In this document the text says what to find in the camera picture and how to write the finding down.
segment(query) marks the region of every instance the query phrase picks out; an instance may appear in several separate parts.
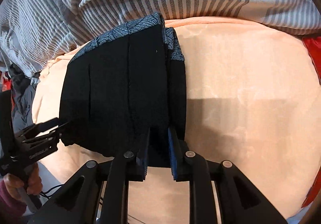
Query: purple sleeve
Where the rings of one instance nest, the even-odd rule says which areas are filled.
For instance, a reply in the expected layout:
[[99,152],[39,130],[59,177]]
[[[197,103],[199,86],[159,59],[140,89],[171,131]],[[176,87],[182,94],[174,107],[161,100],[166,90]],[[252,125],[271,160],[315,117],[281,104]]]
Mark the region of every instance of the purple sleeve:
[[3,181],[0,181],[0,215],[7,223],[19,223],[26,211],[26,204],[10,196]]

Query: gray striped blanket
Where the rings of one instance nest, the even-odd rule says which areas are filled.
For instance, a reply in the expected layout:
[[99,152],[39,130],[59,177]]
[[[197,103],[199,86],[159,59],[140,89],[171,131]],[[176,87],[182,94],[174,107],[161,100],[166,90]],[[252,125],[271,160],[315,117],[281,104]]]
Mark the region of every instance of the gray striped blanket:
[[229,16],[293,35],[321,29],[312,0],[4,0],[0,5],[0,59],[26,76],[127,21],[153,12],[165,19]]

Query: finger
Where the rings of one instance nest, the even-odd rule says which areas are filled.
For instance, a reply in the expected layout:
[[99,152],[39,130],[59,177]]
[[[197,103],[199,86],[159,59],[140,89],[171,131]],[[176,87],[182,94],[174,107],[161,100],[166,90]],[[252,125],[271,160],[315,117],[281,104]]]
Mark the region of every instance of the finger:
[[18,190],[16,188],[13,188],[13,187],[7,187],[7,191],[9,193],[9,195],[14,198],[15,200],[17,201],[20,201],[21,200],[21,196],[18,192]]
[[6,185],[7,188],[8,187],[21,188],[24,186],[24,182],[12,174],[5,175],[3,180],[4,180],[4,184]]
[[27,193],[32,195],[39,195],[42,191],[42,183],[38,183],[27,188]]
[[39,182],[39,167],[38,164],[34,164],[36,166],[33,167],[33,172],[31,173],[31,175],[29,176],[29,180],[28,180],[28,185],[32,186],[33,184],[36,184]]

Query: dark blue patterned fabric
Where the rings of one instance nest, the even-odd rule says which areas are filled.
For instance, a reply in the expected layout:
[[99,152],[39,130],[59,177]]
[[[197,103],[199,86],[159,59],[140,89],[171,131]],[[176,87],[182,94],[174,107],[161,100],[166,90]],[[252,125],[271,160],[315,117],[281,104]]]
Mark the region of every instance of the dark blue patterned fabric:
[[108,31],[100,35],[99,37],[96,37],[83,48],[81,48],[78,51],[78,53],[75,54],[75,56],[70,60],[69,63],[106,42],[111,42],[115,39],[124,37],[126,35],[134,34],[136,32],[142,31],[146,28],[156,25],[162,26],[164,44],[167,45],[168,49],[173,50],[171,60],[185,61],[174,28],[166,28],[163,16],[160,13],[156,12],[149,16],[133,20],[128,23],[124,23],[118,27],[115,27],[111,31]]

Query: red fabric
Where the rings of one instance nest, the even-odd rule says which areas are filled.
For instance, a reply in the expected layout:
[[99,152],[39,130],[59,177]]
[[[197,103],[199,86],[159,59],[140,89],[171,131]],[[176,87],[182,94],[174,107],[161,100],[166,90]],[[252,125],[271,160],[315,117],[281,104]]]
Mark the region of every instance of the red fabric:
[[26,211],[26,204],[10,196],[4,182],[0,182],[0,214],[6,223],[18,224],[21,216]]
[[2,91],[7,91],[11,89],[11,80],[3,79]]
[[[313,64],[316,68],[317,74],[319,76],[319,81],[321,83],[321,36],[315,38],[303,38],[303,43],[305,44],[308,52],[311,56]],[[308,206],[314,199],[321,189],[321,168],[317,174],[317,177],[312,185],[306,200],[302,204],[302,207]]]
[[303,43],[309,51],[316,68],[319,80],[321,78],[321,36],[315,38],[303,38]]
[[308,206],[316,196],[318,195],[319,191],[321,189],[321,169],[319,170],[319,173],[317,174],[317,177],[314,181],[314,184],[312,185],[307,198],[305,199],[304,203],[302,204],[302,207]]

